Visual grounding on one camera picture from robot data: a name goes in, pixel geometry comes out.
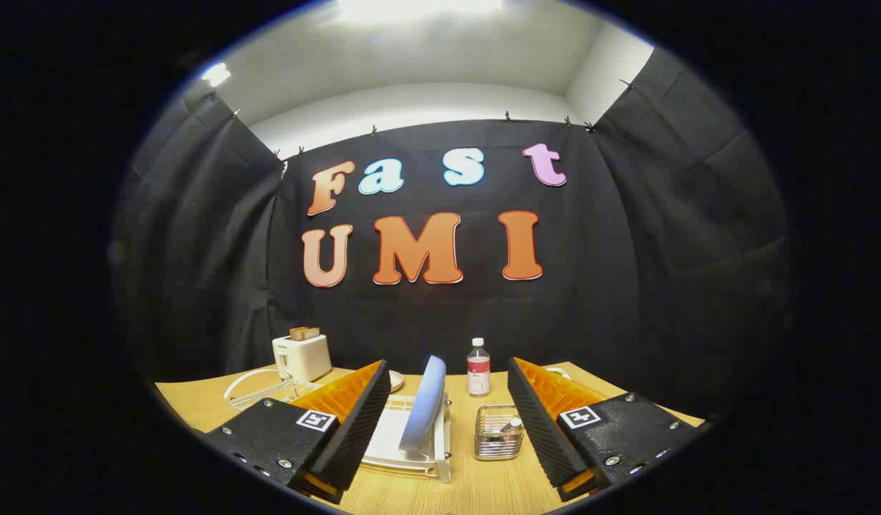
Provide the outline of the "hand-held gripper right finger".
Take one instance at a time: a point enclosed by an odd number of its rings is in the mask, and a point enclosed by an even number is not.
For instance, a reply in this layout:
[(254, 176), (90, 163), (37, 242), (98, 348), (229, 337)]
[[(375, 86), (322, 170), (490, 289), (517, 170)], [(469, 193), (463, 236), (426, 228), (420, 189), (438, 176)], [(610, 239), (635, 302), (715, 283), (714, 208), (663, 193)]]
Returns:
[(521, 358), (507, 388), (562, 501), (614, 489), (671, 459), (703, 430), (634, 392), (605, 398)]

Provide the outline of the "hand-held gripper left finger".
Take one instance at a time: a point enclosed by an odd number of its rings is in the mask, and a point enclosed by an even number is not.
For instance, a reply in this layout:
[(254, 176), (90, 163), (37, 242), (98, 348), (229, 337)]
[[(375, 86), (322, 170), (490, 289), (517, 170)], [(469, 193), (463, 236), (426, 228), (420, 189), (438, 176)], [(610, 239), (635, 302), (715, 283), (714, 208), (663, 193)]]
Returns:
[(274, 484), (339, 504), (352, 485), (390, 392), (378, 360), (297, 400), (261, 398), (200, 440)]

